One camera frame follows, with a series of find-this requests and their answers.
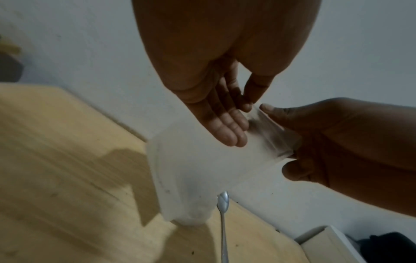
plastic container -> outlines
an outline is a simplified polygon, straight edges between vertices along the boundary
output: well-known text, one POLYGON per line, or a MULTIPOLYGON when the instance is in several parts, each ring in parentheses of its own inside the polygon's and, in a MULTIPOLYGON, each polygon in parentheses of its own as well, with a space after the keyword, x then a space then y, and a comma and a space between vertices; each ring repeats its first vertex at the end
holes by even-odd
POLYGON ((147 144, 147 156, 162 216, 184 225, 203 224, 217 195, 293 154, 300 137, 254 107, 246 114, 247 145, 218 142, 192 115, 147 144))

transparent plastic bag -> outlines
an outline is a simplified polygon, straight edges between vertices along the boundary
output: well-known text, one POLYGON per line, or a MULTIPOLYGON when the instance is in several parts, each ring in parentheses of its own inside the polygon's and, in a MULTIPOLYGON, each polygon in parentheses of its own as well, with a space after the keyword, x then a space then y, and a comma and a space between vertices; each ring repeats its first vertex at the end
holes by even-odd
POLYGON ((274 123, 258 108, 245 114, 247 145, 218 142, 189 115, 147 144, 162 216, 184 225, 203 224, 217 195, 293 154, 300 136, 274 123))

white wall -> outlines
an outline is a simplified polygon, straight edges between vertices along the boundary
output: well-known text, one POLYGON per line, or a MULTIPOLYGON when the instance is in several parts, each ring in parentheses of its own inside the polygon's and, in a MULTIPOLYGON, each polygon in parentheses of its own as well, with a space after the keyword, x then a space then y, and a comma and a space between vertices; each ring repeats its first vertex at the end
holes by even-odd
MULTIPOLYGON (((416 106, 415 9, 412 0, 324 0, 307 44, 263 101, 292 107, 346 96, 416 106)), ((185 111, 151 67, 129 0, 2 0, 0 34, 24 50, 23 82, 69 89, 145 137, 185 111)), ((240 83, 248 76, 242 68, 240 83)), ((332 224, 355 238, 400 231, 416 241, 416 219, 289 182, 281 166, 232 197, 292 237, 332 224)))

metal spoon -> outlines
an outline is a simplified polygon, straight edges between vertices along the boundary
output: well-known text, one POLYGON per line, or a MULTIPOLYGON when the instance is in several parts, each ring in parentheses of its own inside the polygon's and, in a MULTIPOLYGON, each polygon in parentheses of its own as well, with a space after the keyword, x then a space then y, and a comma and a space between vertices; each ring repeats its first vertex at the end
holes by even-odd
POLYGON ((221 213, 221 232, 222 232, 222 253, 221 261, 222 263, 228 263, 228 250, 227 250, 227 238, 225 237, 225 217, 224 214, 227 212, 228 206, 230 204, 230 199, 228 198, 228 192, 225 191, 217 196, 217 207, 221 213))

hand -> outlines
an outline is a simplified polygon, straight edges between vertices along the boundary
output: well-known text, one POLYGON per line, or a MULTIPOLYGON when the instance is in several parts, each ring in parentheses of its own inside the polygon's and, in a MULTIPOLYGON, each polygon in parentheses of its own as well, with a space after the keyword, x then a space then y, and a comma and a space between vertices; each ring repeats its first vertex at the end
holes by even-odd
POLYGON ((242 147, 248 112, 305 43, 321 0, 133 0, 164 85, 219 141, 242 147), (241 94, 238 62, 252 74, 241 94))
POLYGON ((344 98, 260 108, 303 137, 286 178, 416 216, 416 108, 344 98))

